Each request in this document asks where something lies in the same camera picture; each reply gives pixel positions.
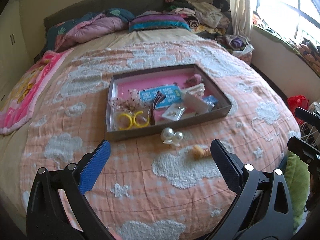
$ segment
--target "bed headboard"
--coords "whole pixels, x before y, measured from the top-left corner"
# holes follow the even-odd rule
[[[83,0],[46,17],[44,27],[48,30],[60,22],[80,18],[88,12],[102,12],[113,7],[139,15],[147,10],[163,11],[164,0]]]

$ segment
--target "red plastic bag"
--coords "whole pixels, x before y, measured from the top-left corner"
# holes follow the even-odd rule
[[[293,114],[293,116],[295,117],[298,125],[303,124],[303,121],[298,119],[295,116],[294,111],[298,107],[301,107],[305,110],[308,110],[309,100],[306,99],[304,96],[300,95],[300,96],[294,96],[294,97],[288,98],[287,102],[288,102],[289,109],[290,109],[291,113]]]

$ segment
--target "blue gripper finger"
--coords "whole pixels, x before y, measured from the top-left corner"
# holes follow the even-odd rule
[[[111,153],[108,141],[102,142],[93,152],[93,156],[80,173],[79,190],[84,195],[92,190]]]

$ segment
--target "white curtain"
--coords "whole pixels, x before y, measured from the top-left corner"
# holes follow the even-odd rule
[[[230,0],[230,10],[233,34],[250,38],[252,27],[250,0]]]

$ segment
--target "striped pillow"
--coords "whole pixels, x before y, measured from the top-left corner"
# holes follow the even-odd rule
[[[130,32],[172,28],[187,29],[190,31],[188,23],[181,16],[174,13],[147,11],[135,17],[135,19],[129,23]]]

